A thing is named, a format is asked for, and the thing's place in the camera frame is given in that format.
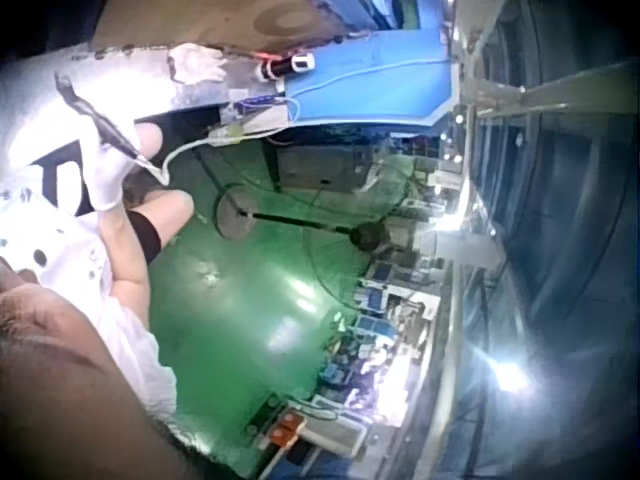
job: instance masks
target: metal frame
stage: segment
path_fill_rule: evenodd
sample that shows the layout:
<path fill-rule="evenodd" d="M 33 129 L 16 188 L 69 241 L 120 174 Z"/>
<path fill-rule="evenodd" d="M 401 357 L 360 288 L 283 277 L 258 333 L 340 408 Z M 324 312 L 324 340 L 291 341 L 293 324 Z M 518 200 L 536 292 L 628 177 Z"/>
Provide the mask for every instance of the metal frame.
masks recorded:
<path fill-rule="evenodd" d="M 525 89 L 471 78 L 466 99 L 478 105 L 478 117 L 529 113 L 638 113 L 638 60 L 576 73 Z"/>

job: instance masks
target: white shirt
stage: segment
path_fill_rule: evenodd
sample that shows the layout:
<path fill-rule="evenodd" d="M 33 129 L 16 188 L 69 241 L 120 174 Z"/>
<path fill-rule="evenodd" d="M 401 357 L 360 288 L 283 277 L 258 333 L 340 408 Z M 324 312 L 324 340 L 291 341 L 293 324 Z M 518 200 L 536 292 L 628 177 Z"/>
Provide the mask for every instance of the white shirt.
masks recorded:
<path fill-rule="evenodd" d="M 39 193 L 41 179 L 41 169 L 29 167 L 0 182 L 0 256 L 16 271 L 34 271 L 43 287 L 83 312 L 142 403 L 172 415 L 175 375 L 160 365 L 155 337 L 110 295 L 111 265 L 97 214 L 75 218 L 55 208 Z"/>

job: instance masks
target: white cable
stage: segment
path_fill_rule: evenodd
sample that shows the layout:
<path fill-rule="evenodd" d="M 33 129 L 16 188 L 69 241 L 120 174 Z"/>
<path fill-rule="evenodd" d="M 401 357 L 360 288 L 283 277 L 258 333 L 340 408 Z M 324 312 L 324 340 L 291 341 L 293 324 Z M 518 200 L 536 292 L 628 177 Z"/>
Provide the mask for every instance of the white cable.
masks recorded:
<path fill-rule="evenodd" d="M 311 87 L 306 87 L 303 88 L 302 90 L 299 90 L 295 93 L 293 93 L 291 96 L 289 97 L 276 97 L 274 98 L 275 101 L 284 101 L 284 102 L 289 102 L 292 103 L 296 106 L 296 112 L 295 115 L 293 116 L 293 118 L 289 118 L 289 122 L 291 124 L 294 124 L 298 118 L 300 117 L 300 102 L 298 100 L 296 100 L 294 97 L 297 97 L 299 95 L 302 95 L 304 93 L 308 93 L 314 90 L 319 90 L 321 88 L 326 87 L 327 85 L 331 85 L 332 83 L 335 82 L 339 82 L 340 80 L 344 80 L 345 78 L 351 78 L 351 77 L 357 77 L 359 75 L 364 75 L 367 73 L 375 73 L 375 72 L 381 72 L 384 70 L 392 70 L 395 68 L 401 68 L 401 67 L 408 67 L 411 65 L 433 65 L 433 64 L 439 64 L 439 63 L 449 63 L 450 60 L 449 59 L 443 59 L 443 60 L 407 60 L 404 62 L 398 62 L 398 63 L 392 63 L 391 65 L 381 65 L 379 67 L 371 67 L 371 68 L 365 68 L 362 70 L 356 70 L 355 72 L 349 72 L 349 73 L 345 73 L 343 75 L 338 75 L 337 77 L 333 77 L 325 82 L 319 83 L 317 85 L 312 85 Z M 149 170 L 149 172 L 164 186 L 169 185 L 169 180 L 170 180 L 170 176 L 169 176 L 169 164 L 171 163 L 171 161 L 176 158 L 178 155 L 180 155 L 182 152 L 185 152 L 187 150 L 191 150 L 192 148 L 196 148 L 199 147 L 201 145 L 211 145 L 212 147 L 220 147 L 220 146 L 224 146 L 224 145 L 229 145 L 230 142 L 231 143 L 236 143 L 236 142 L 241 142 L 244 140 L 255 140 L 255 139 L 259 139 L 259 138 L 264 138 L 264 137 L 271 137 L 273 135 L 276 135 L 280 132 L 282 132 L 283 130 L 286 130 L 290 127 L 291 125 L 287 125 L 285 127 L 281 127 L 281 128 L 277 128 L 274 130 L 268 130 L 266 132 L 262 132 L 262 133 L 256 133 L 256 134 L 252 134 L 252 135 L 241 135 L 238 137 L 226 137 L 226 138 L 220 138 L 220 139 L 216 139 L 216 138 L 203 138 L 202 140 L 197 140 L 195 142 L 191 142 L 191 143 L 187 143 L 185 145 L 182 145 L 181 147 L 176 148 L 174 151 L 172 151 L 171 153 L 169 153 L 169 155 L 167 155 L 164 159 L 164 162 L 162 163 L 162 168 L 159 169 L 155 166 L 153 166 L 148 160 L 145 159 L 138 159 L 136 160 L 136 163 L 138 163 L 139 165 L 141 165 L 142 167 L 146 168 L 147 170 Z"/>
<path fill-rule="evenodd" d="M 276 97 L 274 98 L 274 100 L 276 103 L 274 103 L 271 106 L 279 105 L 282 102 L 289 102 L 295 105 L 296 111 L 295 111 L 295 114 L 293 115 L 293 118 L 289 118 L 289 113 L 287 111 L 287 120 L 291 123 L 295 123 L 298 120 L 298 118 L 300 117 L 300 102 L 290 97 Z M 176 148 L 174 151 L 172 151 L 171 153 L 169 153 L 169 155 L 165 157 L 164 162 L 162 162 L 161 169 L 153 166 L 148 160 L 145 161 L 146 163 L 140 160 L 136 161 L 136 163 L 138 163 L 139 165 L 149 170 L 149 173 L 151 173 L 156 178 L 156 180 L 158 180 L 158 182 L 160 182 L 162 185 L 167 186 L 169 185 L 169 181 L 171 179 L 169 174 L 169 164 L 173 161 L 174 158 L 176 158 L 182 152 L 186 152 L 187 150 L 191 150 L 192 148 L 200 147 L 202 145 L 211 145 L 212 147 L 221 147 L 224 145 L 229 145 L 230 143 L 237 143 L 244 140 L 255 140 L 258 138 L 270 137 L 272 135 L 282 132 L 283 130 L 286 130 L 287 128 L 289 128 L 289 125 L 276 128 L 273 130 L 267 130 L 266 132 L 254 133 L 250 135 L 240 135 L 237 137 L 230 136 L 230 137 L 224 137 L 224 138 L 207 137 L 207 138 L 203 138 L 202 140 L 196 140 L 195 142 L 186 143 Z"/>
<path fill-rule="evenodd" d="M 319 90 L 321 88 L 326 87 L 327 85 L 331 85 L 332 83 L 339 82 L 340 80 L 344 80 L 345 78 L 357 77 L 359 75 L 364 75 L 366 73 L 382 72 L 384 70 L 392 70 L 394 68 L 409 67 L 411 65 L 435 65 L 435 64 L 444 64 L 444 63 L 451 63 L 451 60 L 449 60 L 449 59 L 442 59 L 442 60 L 406 60 L 404 62 L 392 63 L 391 65 L 381 65 L 379 67 L 364 68 L 362 70 L 356 70 L 355 72 L 349 72 L 349 73 L 345 73 L 343 75 L 338 75 L 337 77 L 330 78 L 329 80 L 326 80 L 326 81 L 324 81 L 322 83 L 319 83 L 317 85 L 312 85 L 311 87 L 303 88 L 302 90 L 299 90 L 297 92 L 291 93 L 291 97 L 297 97 L 299 95 L 311 92 L 313 90 Z"/>

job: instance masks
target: hand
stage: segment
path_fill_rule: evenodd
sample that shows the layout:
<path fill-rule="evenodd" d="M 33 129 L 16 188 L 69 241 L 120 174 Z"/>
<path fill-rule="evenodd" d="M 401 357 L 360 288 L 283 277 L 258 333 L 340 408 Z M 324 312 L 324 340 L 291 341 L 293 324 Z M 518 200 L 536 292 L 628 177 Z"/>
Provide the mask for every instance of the hand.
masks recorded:
<path fill-rule="evenodd" d="M 133 122 L 109 117 L 134 147 L 140 148 L 140 139 Z M 122 200 L 122 181 L 134 165 L 131 158 L 111 145 L 102 144 L 98 130 L 88 117 L 81 118 L 80 150 L 82 176 L 87 184 L 89 199 L 96 210 L 109 210 Z"/>

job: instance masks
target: green floor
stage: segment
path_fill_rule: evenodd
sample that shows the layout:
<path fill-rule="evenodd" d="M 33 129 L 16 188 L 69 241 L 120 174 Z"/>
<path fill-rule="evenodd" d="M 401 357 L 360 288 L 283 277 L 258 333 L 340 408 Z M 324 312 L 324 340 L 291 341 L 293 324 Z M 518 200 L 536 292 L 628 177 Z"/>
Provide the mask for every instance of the green floor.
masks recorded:
<path fill-rule="evenodd" d="M 270 192 L 257 143 L 200 151 L 222 184 L 247 182 L 220 155 L 267 189 L 250 186 L 266 213 L 345 220 L 330 208 L 317 211 Z M 257 458 L 243 435 L 247 422 L 270 392 L 311 391 L 334 317 L 354 314 L 318 284 L 299 227 L 261 222 L 246 240 L 228 242 L 211 221 L 219 192 L 191 153 L 173 164 L 172 184 L 193 195 L 197 213 L 151 266 L 152 330 L 162 362 L 178 378 L 181 420 L 200 444 L 246 475 Z M 327 284 L 348 288 L 366 266 L 335 234 L 313 234 L 306 245 L 313 242 Z"/>

